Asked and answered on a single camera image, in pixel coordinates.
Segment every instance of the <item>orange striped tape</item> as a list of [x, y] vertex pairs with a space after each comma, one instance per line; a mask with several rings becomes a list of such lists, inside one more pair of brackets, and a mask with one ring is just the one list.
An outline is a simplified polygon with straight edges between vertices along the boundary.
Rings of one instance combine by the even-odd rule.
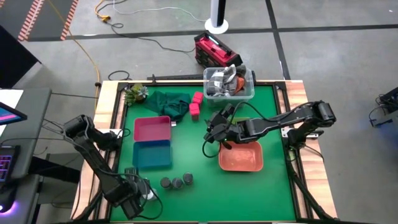
[[29, 12], [26, 15], [26, 19], [22, 25], [21, 31], [19, 32], [18, 40], [20, 41], [27, 40], [30, 32], [32, 31], [33, 25], [36, 22], [37, 16], [39, 15], [40, 10], [42, 9], [43, 3], [44, 0], [33, 1], [29, 9]]
[[61, 40], [65, 40], [67, 38], [68, 30], [69, 30], [70, 24], [72, 23], [73, 15], [75, 14], [78, 2], [79, 2], [79, 0], [73, 0], [72, 5], [70, 6], [70, 10], [69, 10], [68, 16], [66, 18], [65, 25], [63, 26]]
[[0, 0], [0, 8], [2, 5], [4, 5], [5, 0]]

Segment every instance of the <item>red case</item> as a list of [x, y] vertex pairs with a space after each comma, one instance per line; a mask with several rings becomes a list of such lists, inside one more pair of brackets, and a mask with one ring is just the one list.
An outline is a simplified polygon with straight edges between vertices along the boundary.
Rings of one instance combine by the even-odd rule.
[[195, 94], [193, 95], [192, 103], [197, 103], [199, 106], [201, 106], [202, 102], [203, 102], [203, 93], [195, 92]]
[[192, 120], [197, 121], [199, 120], [199, 105], [197, 103], [190, 103], [189, 104], [189, 113], [191, 114]]
[[228, 67], [232, 64], [241, 65], [241, 56], [233, 52], [224, 43], [209, 32], [195, 38], [195, 58], [200, 65], [206, 67]]

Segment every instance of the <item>wooden board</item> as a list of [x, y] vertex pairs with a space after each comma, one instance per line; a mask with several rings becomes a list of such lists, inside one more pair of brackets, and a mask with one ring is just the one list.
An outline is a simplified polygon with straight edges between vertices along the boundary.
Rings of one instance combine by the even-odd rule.
[[[94, 117], [94, 124], [97, 129], [109, 129], [112, 119], [112, 113], [114, 109], [116, 93], [118, 89], [119, 82], [131, 82], [131, 83], [150, 83], [152, 81], [147, 80], [134, 80], [134, 81], [104, 81], [103, 86], [101, 88], [101, 93], [99, 94], [98, 104], [96, 107], [96, 113]], [[168, 80], [159, 80], [158, 83], [169, 83], [171, 81]], [[172, 82], [193, 82], [193, 83], [201, 83], [203, 80], [173, 80]], [[289, 104], [290, 108], [294, 108], [302, 103], [307, 102], [307, 94], [305, 93], [304, 84], [301, 80], [258, 80], [258, 82], [285, 82], [287, 93], [289, 96]], [[281, 105], [282, 112], [285, 111], [285, 105], [283, 102], [283, 97], [281, 92], [278, 92], [279, 101]], [[117, 111], [116, 117], [116, 126], [115, 128], [121, 128], [121, 118], [123, 113], [123, 96], [121, 97], [121, 102], [119, 104], [119, 108]], [[320, 151], [319, 143], [317, 140], [308, 140], [307, 145]], [[333, 203], [333, 198], [331, 196], [330, 187], [328, 178], [326, 176], [325, 166], [323, 165], [322, 158], [318, 155], [314, 154], [311, 151], [306, 149], [302, 149], [300, 151], [300, 156], [302, 159], [305, 179], [307, 181], [307, 187], [317, 202], [323, 207], [323, 209], [331, 216], [337, 217], [335, 205]], [[113, 164], [114, 154], [111, 154], [109, 164]], [[95, 192], [98, 189], [98, 179], [95, 177], [93, 181], [93, 171], [87, 164], [87, 162], [83, 163], [83, 167], [81, 169], [81, 192], [80, 192], [80, 202], [77, 205], [78, 201], [78, 192], [76, 192], [75, 203], [73, 205], [72, 211], [75, 210], [76, 206], [76, 214], [74, 217], [80, 215], [80, 213], [84, 210], [84, 208], [88, 205], [90, 192], [92, 191], [91, 196], [94, 196]], [[298, 203], [300, 207], [300, 213], [302, 217], [307, 217], [305, 213], [305, 205], [303, 202], [303, 196], [300, 193], [299, 189], [297, 189]], [[105, 218], [107, 203], [105, 199], [103, 199], [101, 203], [101, 210], [99, 213], [99, 218]]]

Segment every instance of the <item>orange bowl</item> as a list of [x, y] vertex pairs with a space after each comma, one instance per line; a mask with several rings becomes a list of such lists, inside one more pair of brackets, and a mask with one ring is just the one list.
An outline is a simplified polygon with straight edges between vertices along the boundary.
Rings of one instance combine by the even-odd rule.
[[221, 144], [218, 163], [227, 171], [260, 171], [264, 165], [262, 160], [262, 147], [258, 142], [236, 144], [228, 142], [232, 149], [227, 149]]

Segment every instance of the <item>rgb keyboard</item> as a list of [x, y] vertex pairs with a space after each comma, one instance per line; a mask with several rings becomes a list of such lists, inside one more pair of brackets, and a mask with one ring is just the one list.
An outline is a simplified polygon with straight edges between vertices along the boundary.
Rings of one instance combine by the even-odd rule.
[[19, 146], [0, 146], [0, 183], [10, 178], [19, 150]]
[[12, 156], [0, 155], [0, 182], [5, 182], [11, 167]]

